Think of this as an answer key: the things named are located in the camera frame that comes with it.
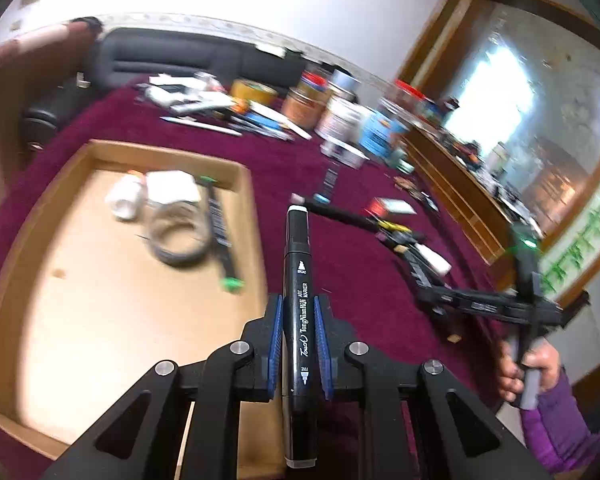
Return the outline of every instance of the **wooden tray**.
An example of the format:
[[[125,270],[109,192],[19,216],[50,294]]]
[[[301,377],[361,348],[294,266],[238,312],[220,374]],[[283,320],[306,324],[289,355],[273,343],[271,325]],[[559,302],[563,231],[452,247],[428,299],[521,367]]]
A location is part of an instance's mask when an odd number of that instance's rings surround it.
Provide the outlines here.
[[[174,269],[152,256],[142,222],[113,218],[104,197],[128,170],[183,170],[218,181],[245,284],[240,294],[223,290],[213,256]],[[92,140],[40,197],[0,274],[0,427],[56,458],[158,361],[204,360],[239,338],[245,322],[263,314],[266,297],[245,167]],[[281,442],[280,400],[244,402],[238,476],[282,476]]]

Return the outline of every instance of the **black cushion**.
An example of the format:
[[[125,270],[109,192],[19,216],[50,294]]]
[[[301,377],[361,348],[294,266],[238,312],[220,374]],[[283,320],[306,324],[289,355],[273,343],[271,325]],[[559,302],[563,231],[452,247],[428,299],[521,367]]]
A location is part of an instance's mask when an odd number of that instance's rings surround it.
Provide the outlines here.
[[[34,101],[25,111],[20,125],[24,143],[45,144],[81,110],[97,98],[93,88],[80,88],[75,77]]]
[[[193,76],[204,71],[230,89],[235,79],[251,79],[285,96],[300,80],[306,60],[299,52],[281,59],[251,43],[205,34],[152,28],[116,28],[94,43],[85,67],[88,89],[67,81],[35,101],[23,114],[24,142],[45,144],[95,98],[143,75]]]
[[[281,95],[300,81],[306,60],[298,52],[287,52],[284,58],[246,44],[238,76],[272,87]]]
[[[94,45],[85,76],[104,93],[139,75],[164,72],[193,76],[202,70],[230,88],[240,70],[245,46],[249,45],[205,34],[117,28]]]

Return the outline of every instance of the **blue gripper pad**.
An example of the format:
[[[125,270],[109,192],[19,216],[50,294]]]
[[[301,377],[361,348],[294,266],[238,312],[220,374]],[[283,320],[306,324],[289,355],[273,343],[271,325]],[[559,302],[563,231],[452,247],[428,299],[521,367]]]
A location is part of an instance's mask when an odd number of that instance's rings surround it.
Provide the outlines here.
[[[269,369],[267,370],[267,391],[269,399],[273,399],[278,385],[278,373],[280,371],[280,356],[282,355],[282,296],[278,296],[276,306],[276,317],[271,331],[271,342],[269,343]]]
[[[329,342],[322,321],[322,310],[318,296],[314,296],[315,317],[315,346],[318,349],[318,365],[320,366],[320,382],[324,398],[333,399],[333,378],[331,377],[331,354],[329,353]]]

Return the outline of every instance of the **jar lid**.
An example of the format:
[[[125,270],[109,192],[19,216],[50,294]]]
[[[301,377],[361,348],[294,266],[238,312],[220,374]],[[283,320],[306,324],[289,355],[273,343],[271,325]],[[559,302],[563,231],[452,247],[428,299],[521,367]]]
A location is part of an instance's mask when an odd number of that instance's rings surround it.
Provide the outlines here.
[[[333,71],[330,81],[331,84],[351,93],[355,92],[360,86],[360,81],[351,77],[350,75],[345,74],[344,72],[341,72],[340,70]]]
[[[311,72],[302,72],[302,78],[307,80],[309,83],[313,83],[314,85],[322,88],[327,86],[327,80],[325,78],[317,74],[312,74]]]
[[[355,123],[360,120],[362,113],[360,113],[359,108],[359,105],[350,103],[341,97],[332,97],[329,100],[329,104],[327,104],[327,110],[349,123]]]
[[[404,81],[400,81],[399,79],[396,79],[394,81],[394,84],[400,89],[403,90],[405,92],[407,92],[407,94],[411,94],[413,96],[416,96],[418,99],[424,99],[426,96],[417,88],[414,88],[413,86],[405,83]]]

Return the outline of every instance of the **red object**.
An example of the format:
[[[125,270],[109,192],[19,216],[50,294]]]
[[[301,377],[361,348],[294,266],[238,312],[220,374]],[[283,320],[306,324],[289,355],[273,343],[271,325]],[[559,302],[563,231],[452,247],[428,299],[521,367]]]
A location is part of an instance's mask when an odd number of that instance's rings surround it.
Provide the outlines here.
[[[317,86],[327,86],[327,80],[325,78],[316,74],[312,74],[311,72],[302,72],[302,78]]]
[[[367,206],[366,212],[376,218],[384,218],[386,216],[386,209],[377,198],[373,199],[371,204]]]
[[[414,88],[413,86],[405,83],[404,81],[400,81],[399,79],[396,79],[394,84],[400,89],[400,90],[404,90],[405,92],[411,94],[411,95],[415,95],[418,99],[425,99],[426,95],[424,95],[420,90],[418,90],[417,88]]]

